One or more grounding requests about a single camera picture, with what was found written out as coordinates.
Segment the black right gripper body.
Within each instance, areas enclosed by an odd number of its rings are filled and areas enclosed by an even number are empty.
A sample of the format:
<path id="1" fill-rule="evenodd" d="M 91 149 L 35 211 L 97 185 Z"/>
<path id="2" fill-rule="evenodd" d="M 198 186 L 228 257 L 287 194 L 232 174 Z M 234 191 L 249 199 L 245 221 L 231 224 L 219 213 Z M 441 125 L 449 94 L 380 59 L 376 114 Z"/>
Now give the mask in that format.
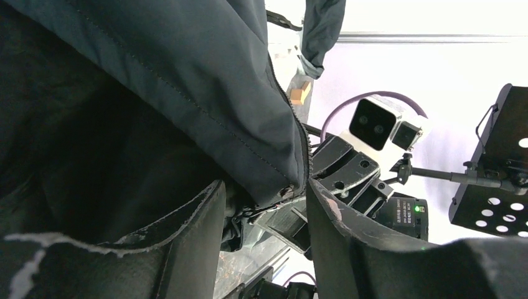
<path id="1" fill-rule="evenodd" d="M 381 204 L 367 191 L 380 191 L 383 201 L 390 197 L 387 187 L 378 188 L 379 176 L 379 164 L 340 137 L 329 137 L 313 153 L 313 179 L 345 205 L 368 216 Z M 305 195 L 263 211 L 253 218 L 253 225 L 301 254 L 311 253 Z"/>

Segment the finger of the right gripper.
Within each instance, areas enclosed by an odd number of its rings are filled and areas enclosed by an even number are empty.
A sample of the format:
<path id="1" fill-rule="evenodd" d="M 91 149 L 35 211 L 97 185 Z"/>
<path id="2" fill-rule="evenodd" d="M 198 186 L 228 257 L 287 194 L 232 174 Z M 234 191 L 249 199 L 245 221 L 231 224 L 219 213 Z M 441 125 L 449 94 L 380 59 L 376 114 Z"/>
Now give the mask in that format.
<path id="1" fill-rule="evenodd" d="M 319 183 L 333 194 L 348 191 L 379 173 L 379 164 L 364 153 L 346 156 L 349 160 L 332 175 L 320 178 Z"/>
<path id="2" fill-rule="evenodd" d="M 338 136 L 324 140 L 313 153 L 313 178 L 326 178 L 346 164 L 353 146 Z"/>

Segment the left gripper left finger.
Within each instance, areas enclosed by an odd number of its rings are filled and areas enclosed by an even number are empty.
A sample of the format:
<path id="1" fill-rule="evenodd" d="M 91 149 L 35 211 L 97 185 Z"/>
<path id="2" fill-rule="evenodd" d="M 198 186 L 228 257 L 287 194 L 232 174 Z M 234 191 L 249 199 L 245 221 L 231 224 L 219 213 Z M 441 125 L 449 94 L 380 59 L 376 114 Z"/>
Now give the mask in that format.
<path id="1" fill-rule="evenodd" d="M 115 243 L 58 232 L 1 239 L 2 298 L 212 298 L 226 203 L 216 180 Z"/>

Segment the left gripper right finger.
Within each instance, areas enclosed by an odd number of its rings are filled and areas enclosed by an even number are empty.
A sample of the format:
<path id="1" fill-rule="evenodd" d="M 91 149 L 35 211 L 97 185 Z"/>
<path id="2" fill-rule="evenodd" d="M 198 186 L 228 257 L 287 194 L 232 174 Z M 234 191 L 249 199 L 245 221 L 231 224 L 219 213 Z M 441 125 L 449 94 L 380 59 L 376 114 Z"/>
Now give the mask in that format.
<path id="1" fill-rule="evenodd" d="M 315 180 L 306 206 L 320 298 L 527 297 L 526 239 L 414 239 L 346 206 Z"/>

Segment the grey gradient hooded jacket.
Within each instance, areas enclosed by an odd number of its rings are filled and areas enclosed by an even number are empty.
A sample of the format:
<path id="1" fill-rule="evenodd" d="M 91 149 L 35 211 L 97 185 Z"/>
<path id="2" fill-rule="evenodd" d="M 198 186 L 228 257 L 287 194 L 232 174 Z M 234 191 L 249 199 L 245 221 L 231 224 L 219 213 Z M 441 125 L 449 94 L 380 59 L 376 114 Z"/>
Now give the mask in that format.
<path id="1" fill-rule="evenodd" d="M 310 171 L 264 1 L 1 2 L 1 235 L 124 242 L 222 180 L 234 251 Z"/>

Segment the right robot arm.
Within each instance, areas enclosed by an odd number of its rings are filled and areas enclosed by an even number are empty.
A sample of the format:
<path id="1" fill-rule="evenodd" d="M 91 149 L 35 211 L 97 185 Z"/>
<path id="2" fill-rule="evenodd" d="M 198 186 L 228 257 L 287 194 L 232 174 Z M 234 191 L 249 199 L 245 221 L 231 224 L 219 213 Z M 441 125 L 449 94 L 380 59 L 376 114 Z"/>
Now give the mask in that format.
<path id="1" fill-rule="evenodd" d="M 313 153 L 312 178 L 338 200 L 386 227 L 427 240 L 426 201 L 396 193 L 379 176 L 377 162 L 339 137 L 327 138 Z M 310 255 L 304 196 L 259 211 L 250 223 L 306 257 Z"/>

